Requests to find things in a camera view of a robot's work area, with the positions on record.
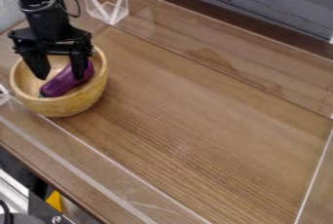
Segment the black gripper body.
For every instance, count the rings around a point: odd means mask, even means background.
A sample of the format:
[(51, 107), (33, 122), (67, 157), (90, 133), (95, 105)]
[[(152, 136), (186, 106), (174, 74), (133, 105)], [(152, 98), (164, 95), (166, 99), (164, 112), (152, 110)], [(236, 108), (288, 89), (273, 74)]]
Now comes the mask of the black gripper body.
[(14, 50), (22, 56), (93, 54), (91, 33), (71, 25), (70, 13), (63, 3), (21, 4), (29, 27), (10, 32)]

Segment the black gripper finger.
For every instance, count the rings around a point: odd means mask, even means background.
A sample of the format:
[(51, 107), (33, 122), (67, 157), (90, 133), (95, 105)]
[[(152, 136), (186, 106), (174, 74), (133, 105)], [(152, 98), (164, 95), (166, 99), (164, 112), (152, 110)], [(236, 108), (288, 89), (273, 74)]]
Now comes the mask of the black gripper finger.
[(82, 80), (85, 77), (85, 72), (89, 67), (89, 55), (82, 52), (74, 52), (70, 55), (71, 58), (71, 71), (74, 78)]
[(47, 55), (41, 52), (27, 52), (23, 54), (23, 59), (34, 76), (41, 80), (46, 80), (51, 71)]

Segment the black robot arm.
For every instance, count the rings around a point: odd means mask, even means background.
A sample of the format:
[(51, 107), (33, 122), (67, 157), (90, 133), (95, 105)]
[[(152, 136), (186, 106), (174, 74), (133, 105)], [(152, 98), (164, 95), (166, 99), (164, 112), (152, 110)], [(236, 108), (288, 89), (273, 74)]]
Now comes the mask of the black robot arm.
[(93, 55), (91, 33), (71, 25), (65, 0), (21, 0), (29, 27), (12, 30), (8, 37), (37, 78), (46, 80), (51, 71), (49, 55), (69, 56), (77, 80), (83, 78)]

